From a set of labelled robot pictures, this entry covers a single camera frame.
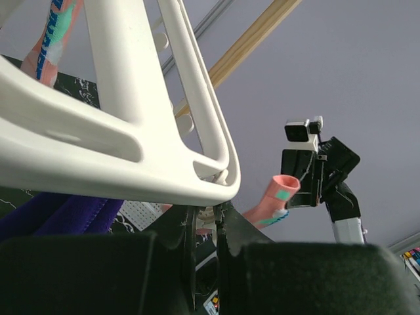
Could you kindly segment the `white plastic clip hanger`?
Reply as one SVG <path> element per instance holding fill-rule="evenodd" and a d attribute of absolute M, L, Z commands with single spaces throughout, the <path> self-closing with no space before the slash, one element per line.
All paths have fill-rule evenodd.
<path fill-rule="evenodd" d="M 100 108 L 1 59 L 1 185 L 211 206 L 238 155 L 182 1 L 158 3 L 202 151 L 182 141 L 142 1 L 86 1 Z"/>

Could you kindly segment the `pink patterned sock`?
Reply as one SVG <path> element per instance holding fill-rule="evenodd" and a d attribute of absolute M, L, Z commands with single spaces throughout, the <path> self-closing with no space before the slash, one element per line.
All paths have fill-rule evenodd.
<path fill-rule="evenodd" d="M 43 33 L 20 66 L 25 74 L 48 87 L 54 87 L 58 63 L 83 4 L 83 0 L 51 1 Z"/>
<path fill-rule="evenodd" d="M 286 203 L 300 190 L 299 179 L 290 175 L 275 175 L 270 180 L 260 202 L 243 216 L 256 228 L 262 229 L 285 219 Z"/>

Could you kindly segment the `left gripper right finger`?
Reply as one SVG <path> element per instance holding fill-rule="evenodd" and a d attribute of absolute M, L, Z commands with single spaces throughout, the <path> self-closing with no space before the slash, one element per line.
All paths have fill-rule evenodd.
<path fill-rule="evenodd" d="M 418 314 L 397 258 L 376 245 L 274 242 L 215 207 L 221 314 Z"/>

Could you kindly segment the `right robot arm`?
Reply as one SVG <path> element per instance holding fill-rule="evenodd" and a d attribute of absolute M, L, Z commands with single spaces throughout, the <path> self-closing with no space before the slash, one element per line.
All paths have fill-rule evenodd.
<path fill-rule="evenodd" d="M 299 179 L 300 190 L 286 203 L 287 209 L 325 204 L 337 243 L 366 242 L 357 197 L 345 183 L 360 156 L 334 136 L 319 142 L 290 142 L 282 152 L 281 173 Z"/>

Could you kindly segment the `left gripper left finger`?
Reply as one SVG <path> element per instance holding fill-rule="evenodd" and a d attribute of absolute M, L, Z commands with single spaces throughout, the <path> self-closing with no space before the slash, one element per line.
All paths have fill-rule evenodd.
<path fill-rule="evenodd" d="M 2 314 L 189 314 L 196 208 L 140 233 L 30 236 L 1 244 Z"/>

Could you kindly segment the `purple sock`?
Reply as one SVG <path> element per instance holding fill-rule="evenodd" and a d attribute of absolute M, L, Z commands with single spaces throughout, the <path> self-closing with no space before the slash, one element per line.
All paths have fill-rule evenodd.
<path fill-rule="evenodd" d="M 20 236 L 101 234 L 124 201 L 42 192 L 1 219 L 1 241 Z"/>

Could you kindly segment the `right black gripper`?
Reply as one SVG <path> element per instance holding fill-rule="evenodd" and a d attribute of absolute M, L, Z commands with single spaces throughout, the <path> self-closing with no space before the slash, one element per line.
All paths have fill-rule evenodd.
<path fill-rule="evenodd" d="M 297 179 L 301 188 L 286 203 L 288 209 L 315 207 L 338 187 L 359 164 L 360 156 L 336 137 L 323 141 L 318 151 L 285 149 L 281 173 Z"/>

